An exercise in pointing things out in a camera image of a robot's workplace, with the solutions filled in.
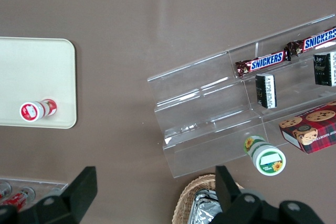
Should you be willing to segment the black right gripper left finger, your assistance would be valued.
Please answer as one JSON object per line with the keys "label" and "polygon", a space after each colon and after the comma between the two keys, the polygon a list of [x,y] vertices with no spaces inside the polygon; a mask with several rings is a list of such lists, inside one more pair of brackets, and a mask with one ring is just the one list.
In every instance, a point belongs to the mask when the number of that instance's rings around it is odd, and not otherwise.
{"label": "black right gripper left finger", "polygon": [[97,171],[85,167],[60,194],[42,199],[34,208],[35,223],[80,223],[98,192]]}

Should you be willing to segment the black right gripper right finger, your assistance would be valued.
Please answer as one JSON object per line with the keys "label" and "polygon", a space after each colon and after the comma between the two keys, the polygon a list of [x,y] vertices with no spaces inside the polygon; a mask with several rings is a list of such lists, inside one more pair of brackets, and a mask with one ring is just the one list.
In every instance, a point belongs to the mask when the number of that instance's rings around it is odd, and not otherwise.
{"label": "black right gripper right finger", "polygon": [[251,193],[242,193],[225,166],[216,166],[215,191],[222,212],[214,223],[261,223],[262,202]]}

